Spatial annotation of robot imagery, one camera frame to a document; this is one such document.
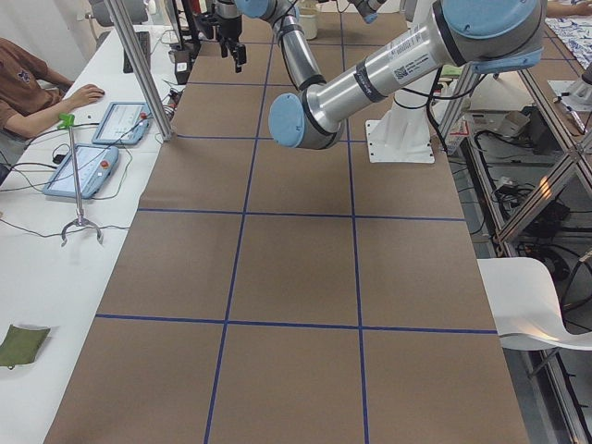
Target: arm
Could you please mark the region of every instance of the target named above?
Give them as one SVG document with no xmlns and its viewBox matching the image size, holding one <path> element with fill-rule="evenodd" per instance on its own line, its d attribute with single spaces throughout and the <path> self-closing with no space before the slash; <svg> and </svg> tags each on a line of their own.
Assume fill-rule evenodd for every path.
<svg viewBox="0 0 592 444">
<path fill-rule="evenodd" d="M 72 86 L 72 84 L 74 83 L 72 80 L 62 76 L 59 72 L 56 72 L 51 68 L 47 69 L 47 74 L 45 75 L 43 80 L 47 80 L 50 83 L 53 83 L 54 85 L 63 85 L 68 88 Z"/>
<path fill-rule="evenodd" d="M 328 148 L 349 116 L 445 64 L 474 62 L 479 74 L 530 68 L 542 53 L 546 6 L 547 0 L 437 0 L 423 24 L 334 80 L 280 95 L 269 112 L 271 135 L 284 146 Z"/>
<path fill-rule="evenodd" d="M 564 5 L 555 1 L 547 5 L 547 17 L 552 19 L 589 15 L 592 15 L 592 1 L 578 2 L 577 5 Z"/>
<path fill-rule="evenodd" d="M 92 104 L 105 95 L 105 92 L 94 85 L 85 85 L 74 92 L 68 99 L 42 109 L 28 116 L 16 114 L 8 119 L 4 128 L 31 139 L 48 129 L 59 120 L 61 113 L 69 113 L 72 110 Z"/>
</svg>

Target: metal pole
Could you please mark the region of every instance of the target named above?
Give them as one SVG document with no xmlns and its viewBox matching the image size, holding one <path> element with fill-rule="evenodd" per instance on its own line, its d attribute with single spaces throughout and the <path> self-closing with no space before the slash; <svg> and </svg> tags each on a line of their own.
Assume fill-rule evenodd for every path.
<svg viewBox="0 0 592 444">
<path fill-rule="evenodd" d="M 68 127 L 70 136 L 70 159 L 72 159 L 72 173 L 74 174 L 74 192 L 76 192 L 76 215 L 79 223 L 84 218 L 84 207 L 82 206 L 82 191 L 80 190 L 80 177 L 78 172 L 78 157 L 76 156 L 76 145 L 74 144 L 74 134 L 72 127 Z"/>
<path fill-rule="evenodd" d="M 479 74 L 473 71 L 470 63 L 467 63 L 462 69 L 461 77 L 456 84 L 453 95 L 460 95 L 470 91 L 478 80 Z M 440 132 L 444 137 L 450 133 L 452 127 L 459 119 L 463 107 L 463 101 L 464 98 L 449 101 L 446 111 L 444 112 L 444 117 L 442 118 L 442 123 L 440 123 Z"/>
<path fill-rule="evenodd" d="M 128 54 L 129 61 L 133 67 L 133 72 L 140 83 L 142 93 L 146 102 L 150 106 L 154 120 L 163 135 L 163 140 L 168 141 L 173 135 L 173 129 L 165 114 L 165 110 L 160 102 L 158 90 L 154 85 L 154 80 L 148 68 L 140 44 L 136 39 L 136 33 L 131 24 L 130 14 L 123 4 L 123 0 L 105 0 L 105 5 L 115 25 L 119 40 Z"/>
</svg>

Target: grid square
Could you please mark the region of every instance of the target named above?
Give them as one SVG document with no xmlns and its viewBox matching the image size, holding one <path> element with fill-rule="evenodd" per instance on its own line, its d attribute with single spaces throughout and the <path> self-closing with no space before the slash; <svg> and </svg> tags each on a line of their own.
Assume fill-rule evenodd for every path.
<svg viewBox="0 0 592 444">
<path fill-rule="evenodd" d="M 230 318 L 357 325 L 352 221 L 247 216 Z"/>
<path fill-rule="evenodd" d="M 318 16 L 317 34 L 314 40 L 308 41 L 313 46 L 317 44 L 341 45 L 341 17 L 334 13 L 321 13 Z"/>
<path fill-rule="evenodd" d="M 229 326 L 209 444 L 364 442 L 357 331 Z"/>
<path fill-rule="evenodd" d="M 259 18 L 248 18 L 242 16 L 242 34 L 240 41 L 242 43 L 271 43 L 273 32 L 269 23 Z"/>
<path fill-rule="evenodd" d="M 263 84 L 270 51 L 269 44 L 247 46 L 247 63 L 242 66 L 242 72 L 237 73 L 231 55 L 222 58 L 217 42 L 204 42 L 200 54 L 195 59 L 190 81 Z"/>
<path fill-rule="evenodd" d="M 100 314 L 224 319 L 241 216 L 139 212 Z"/>
<path fill-rule="evenodd" d="M 358 219 L 357 233 L 365 326 L 495 330 L 463 222 Z"/>
<path fill-rule="evenodd" d="M 249 211 L 350 215 L 348 147 L 288 149 L 260 141 L 249 195 Z"/>
<path fill-rule="evenodd" d="M 221 330 L 96 318 L 45 443 L 194 443 Z"/>
<path fill-rule="evenodd" d="M 242 211 L 254 141 L 174 138 L 163 145 L 140 208 Z"/>
<path fill-rule="evenodd" d="M 255 137 L 263 91 L 263 86 L 192 85 L 183 93 L 173 127 L 183 136 Z"/>
<path fill-rule="evenodd" d="M 373 444 L 530 442 L 495 335 L 364 333 Z"/>
<path fill-rule="evenodd" d="M 378 14 L 376 22 L 368 26 L 359 14 L 341 14 L 343 44 L 385 45 L 407 31 L 403 14 Z"/>
<path fill-rule="evenodd" d="M 543 59 L 545 60 L 563 60 L 563 54 L 554 44 L 553 39 L 543 39 Z"/>
<path fill-rule="evenodd" d="M 445 154 L 434 164 L 372 164 L 367 145 L 352 143 L 351 157 L 356 215 L 464 218 Z"/>
<path fill-rule="evenodd" d="M 336 45 L 310 45 L 314 59 L 319 66 L 321 74 L 326 81 L 335 79 L 343 72 L 343 55 L 341 46 Z M 291 85 L 290 77 L 284 65 L 281 50 L 278 46 L 274 47 L 271 57 L 271 68 L 269 69 L 269 79 L 267 83 L 279 85 Z"/>
</svg>

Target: black band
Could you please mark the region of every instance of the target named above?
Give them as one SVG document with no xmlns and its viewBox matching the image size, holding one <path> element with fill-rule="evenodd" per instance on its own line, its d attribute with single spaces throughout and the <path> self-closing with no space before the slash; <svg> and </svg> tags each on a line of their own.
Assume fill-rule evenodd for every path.
<svg viewBox="0 0 592 444">
<path fill-rule="evenodd" d="M 291 25 L 282 26 L 280 28 L 280 30 L 277 32 L 277 40 L 281 41 L 281 39 L 284 38 L 284 35 L 286 35 L 288 32 L 293 32 L 293 31 L 300 31 L 300 32 L 304 33 L 304 31 L 302 30 L 302 26 L 300 26 L 299 23 L 293 23 Z"/>
<path fill-rule="evenodd" d="M 333 136 L 331 136 L 331 139 L 329 139 L 329 142 L 325 143 L 324 146 L 321 146 L 319 148 L 319 150 L 326 150 L 329 146 L 331 146 L 333 144 L 333 141 L 335 141 L 336 137 L 337 137 L 337 132 L 334 132 Z"/>
<path fill-rule="evenodd" d="M 314 74 L 313 76 L 309 77 L 308 79 L 306 79 L 302 85 L 300 85 L 298 87 L 299 91 L 304 91 L 306 88 L 308 88 L 311 85 L 324 85 L 325 83 L 327 83 L 327 81 L 325 80 L 325 78 L 323 77 L 322 74 Z"/>
<path fill-rule="evenodd" d="M 376 103 L 387 98 L 387 96 L 382 95 L 370 81 L 368 72 L 366 71 L 366 59 L 356 65 L 353 77 L 355 78 L 355 81 L 358 82 L 360 89 L 371 102 Z"/>
<path fill-rule="evenodd" d="M 302 109 L 304 110 L 304 114 L 306 115 L 306 118 L 308 118 L 308 121 L 311 122 L 311 125 L 313 125 L 315 130 L 317 130 L 319 133 L 323 134 L 324 136 L 333 135 L 333 138 L 335 138 L 335 134 L 337 134 L 337 133 L 325 131 L 323 129 L 323 127 L 321 127 L 318 124 L 318 122 L 316 121 L 315 117 L 313 116 L 313 113 L 311 113 L 311 108 L 308 106 L 308 98 L 306 97 L 306 92 L 302 93 Z"/>
<path fill-rule="evenodd" d="M 461 51 L 459 51 L 459 47 L 456 45 L 456 42 L 454 42 L 452 32 L 450 32 L 448 23 L 444 19 L 442 4 L 439 1 L 434 4 L 434 17 L 436 17 L 436 24 L 438 25 L 438 29 L 440 31 L 440 35 L 442 36 L 442 40 L 446 45 L 446 49 L 448 49 L 448 52 L 456 66 L 461 67 L 466 63 L 466 60 L 464 60 Z"/>
</svg>

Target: tripod base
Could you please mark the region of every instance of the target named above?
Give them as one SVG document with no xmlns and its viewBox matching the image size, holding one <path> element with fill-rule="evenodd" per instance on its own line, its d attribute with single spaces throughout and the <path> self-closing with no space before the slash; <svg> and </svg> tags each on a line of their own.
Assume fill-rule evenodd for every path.
<svg viewBox="0 0 592 444">
<path fill-rule="evenodd" d="M 96 230 L 97 241 L 100 244 L 103 244 L 103 233 L 101 232 L 99 226 L 96 225 L 94 222 L 91 222 L 86 217 L 79 216 L 62 228 L 62 247 L 66 245 L 66 243 L 68 242 L 68 239 L 66 239 L 66 235 L 68 234 L 68 228 L 70 227 L 94 228 Z"/>
</svg>

